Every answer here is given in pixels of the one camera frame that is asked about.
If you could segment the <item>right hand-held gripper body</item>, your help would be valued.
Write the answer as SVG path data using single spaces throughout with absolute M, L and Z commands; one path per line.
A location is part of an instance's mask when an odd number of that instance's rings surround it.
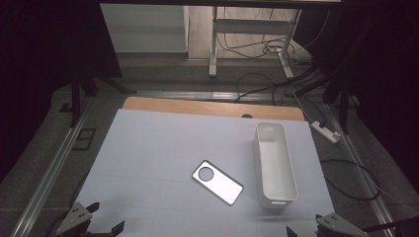
M 369 237 L 369 234 L 342 216 L 330 213 L 316 220 L 317 237 Z

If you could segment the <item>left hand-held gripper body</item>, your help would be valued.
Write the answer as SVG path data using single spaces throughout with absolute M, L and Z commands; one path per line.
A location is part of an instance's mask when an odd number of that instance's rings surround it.
M 56 230 L 57 237 L 83 237 L 92 213 L 79 201 L 75 202 Z

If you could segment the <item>white plastic bin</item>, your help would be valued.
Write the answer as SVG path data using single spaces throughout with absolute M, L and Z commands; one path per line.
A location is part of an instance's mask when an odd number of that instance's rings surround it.
M 259 122 L 254 136 L 259 204 L 284 209 L 298 198 L 286 130 L 281 123 Z

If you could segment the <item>dark phone case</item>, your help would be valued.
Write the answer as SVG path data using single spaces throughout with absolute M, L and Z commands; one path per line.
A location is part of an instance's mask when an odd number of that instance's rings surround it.
M 229 205 L 233 205 L 243 191 L 243 186 L 239 182 L 208 160 L 204 160 L 197 167 L 192 177 Z

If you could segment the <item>black bar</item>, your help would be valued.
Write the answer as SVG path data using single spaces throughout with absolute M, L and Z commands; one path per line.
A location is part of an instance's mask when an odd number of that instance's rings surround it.
M 419 216 L 363 228 L 367 233 L 393 228 L 395 237 L 419 237 Z

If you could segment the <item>white paper sheet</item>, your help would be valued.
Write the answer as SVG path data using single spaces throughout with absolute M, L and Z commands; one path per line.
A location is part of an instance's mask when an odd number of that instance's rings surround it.
M 287 237 L 316 230 L 315 214 L 334 207 L 310 128 L 284 124 L 298 198 L 284 210 L 257 199 L 254 118 L 227 118 L 131 110 L 117 112 L 78 195 L 100 204 L 89 229 L 108 232 L 124 221 L 119 237 Z M 233 205 L 193 177 L 208 160 L 239 182 Z

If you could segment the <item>white power strip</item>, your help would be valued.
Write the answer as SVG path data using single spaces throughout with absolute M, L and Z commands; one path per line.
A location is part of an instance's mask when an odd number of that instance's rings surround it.
M 326 126 L 320 126 L 319 121 L 314 121 L 310 126 L 333 144 L 337 143 L 341 138 L 341 134 L 339 132 L 332 132 Z

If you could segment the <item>black stand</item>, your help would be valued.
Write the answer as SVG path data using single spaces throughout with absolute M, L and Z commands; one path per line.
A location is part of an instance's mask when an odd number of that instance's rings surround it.
M 347 119 L 350 106 L 350 83 L 348 68 L 338 66 L 331 71 L 323 72 L 316 65 L 310 65 L 304 69 L 300 74 L 292 77 L 286 77 L 286 82 L 289 84 L 301 82 L 307 79 L 312 73 L 319 72 L 321 77 L 314 82 L 297 89 L 295 95 L 297 97 L 303 96 L 314 89 L 325 85 L 324 92 L 321 96 L 322 102 L 325 104 L 332 104 L 339 100 L 338 104 L 338 124 L 341 128 L 348 132 Z
M 71 76 L 71 103 L 64 104 L 60 112 L 71 113 L 70 127 L 74 127 L 81 119 L 81 97 L 80 91 L 83 91 L 87 97 L 95 97 L 99 89 L 94 81 L 97 78 L 109 86 L 117 89 L 124 94 L 135 94 L 136 91 L 117 82 L 117 79 L 121 79 L 122 75 L 118 77 L 112 77 L 100 72 L 98 69 L 93 67 L 81 67 L 75 69 Z

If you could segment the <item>dark curtain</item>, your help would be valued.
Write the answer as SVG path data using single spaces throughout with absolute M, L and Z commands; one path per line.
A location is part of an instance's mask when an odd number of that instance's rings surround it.
M 332 80 L 323 101 L 334 101 L 348 79 L 360 119 L 419 192 L 419 0 L 381 0 L 378 10 L 349 70 Z M 373 11 L 304 10 L 293 40 L 330 73 Z
M 120 78 L 100 0 L 0 0 L 0 183 L 74 76 Z

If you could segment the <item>white cabinet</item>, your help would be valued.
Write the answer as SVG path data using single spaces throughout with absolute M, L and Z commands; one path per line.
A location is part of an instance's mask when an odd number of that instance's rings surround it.
M 116 52 L 187 52 L 186 6 L 101 4 Z

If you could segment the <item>metal floor rail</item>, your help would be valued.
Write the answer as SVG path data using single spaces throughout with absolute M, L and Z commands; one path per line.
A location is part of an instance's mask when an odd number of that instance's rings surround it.
M 371 175 L 368 175 L 367 172 L 363 169 L 364 163 L 353 144 L 351 137 L 345 132 L 344 128 L 340 125 L 338 119 L 338 113 L 332 108 L 329 104 L 324 104 L 323 108 L 325 113 L 330 117 L 330 122 L 333 124 L 333 127 L 341 134 L 339 143 L 343 146 L 344 151 L 348 159 L 354 162 L 357 166 L 357 176 L 360 181 L 364 193 L 368 197 L 374 196 L 376 193 L 379 195 L 370 201 L 370 206 L 372 207 L 377 221 L 379 224 L 385 224 L 392 222 L 393 218 L 389 212 L 389 209 L 385 203 L 384 195 L 385 191 L 378 186 L 378 183 L 374 181 Z
M 240 95 L 233 92 L 182 92 L 182 91 L 137 91 L 138 97 L 179 99 L 195 101 L 240 101 L 240 102 L 270 102 L 272 96 L 264 93 Z
M 10 237 L 29 237 L 85 119 L 86 115 L 81 115 L 80 119 L 66 132 L 64 140 L 53 156 Z

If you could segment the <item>white desk frame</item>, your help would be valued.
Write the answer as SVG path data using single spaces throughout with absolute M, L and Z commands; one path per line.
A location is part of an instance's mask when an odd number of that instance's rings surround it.
M 287 79 L 294 79 L 292 69 L 289 64 L 288 48 L 291 45 L 294 29 L 299 17 L 300 10 L 293 11 L 293 16 L 289 20 L 242 20 L 219 18 L 217 7 L 212 8 L 212 30 L 211 45 L 209 55 L 209 76 L 216 76 L 216 37 L 218 34 L 241 34 L 241 35 L 277 35 L 283 36 L 285 42 L 281 49 L 277 49 L 275 54 L 279 57 L 285 76 Z

